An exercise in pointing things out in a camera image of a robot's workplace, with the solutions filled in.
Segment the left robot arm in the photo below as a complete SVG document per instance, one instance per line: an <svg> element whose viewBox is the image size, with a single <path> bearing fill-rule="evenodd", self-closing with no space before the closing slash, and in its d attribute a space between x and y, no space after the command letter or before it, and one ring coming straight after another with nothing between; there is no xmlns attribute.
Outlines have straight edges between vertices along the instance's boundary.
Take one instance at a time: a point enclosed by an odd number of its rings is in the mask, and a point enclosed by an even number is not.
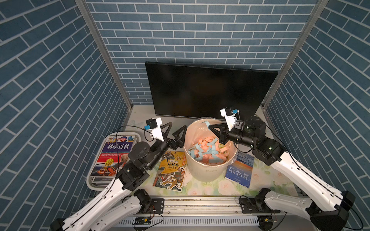
<svg viewBox="0 0 370 231"><path fill-rule="evenodd" d="M50 225L52 231L106 231L126 217L149 210L152 199L139 186L148 178L148 171L161 160L169 149L184 147L187 126L168 137L172 123L160 125L148 120L146 129L156 141L150 145L138 142L128 154L129 162L118 171L111 183L86 206L68 218L57 218Z"/></svg>

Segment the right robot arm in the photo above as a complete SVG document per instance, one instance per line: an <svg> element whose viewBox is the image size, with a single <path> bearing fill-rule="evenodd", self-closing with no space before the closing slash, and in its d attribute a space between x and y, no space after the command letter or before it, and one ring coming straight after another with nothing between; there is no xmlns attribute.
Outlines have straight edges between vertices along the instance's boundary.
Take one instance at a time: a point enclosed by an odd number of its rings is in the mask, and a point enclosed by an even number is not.
<svg viewBox="0 0 370 231"><path fill-rule="evenodd" d="M277 140L266 137L266 124L260 118L246 120L241 129L236 128L232 116L226 123L207 127L222 144L230 141L250 147L258 160L282 173L306 194L302 197L283 196L262 188L255 197L257 206L306 218L321 231L345 228L355 196L330 186L300 164Z"/></svg>

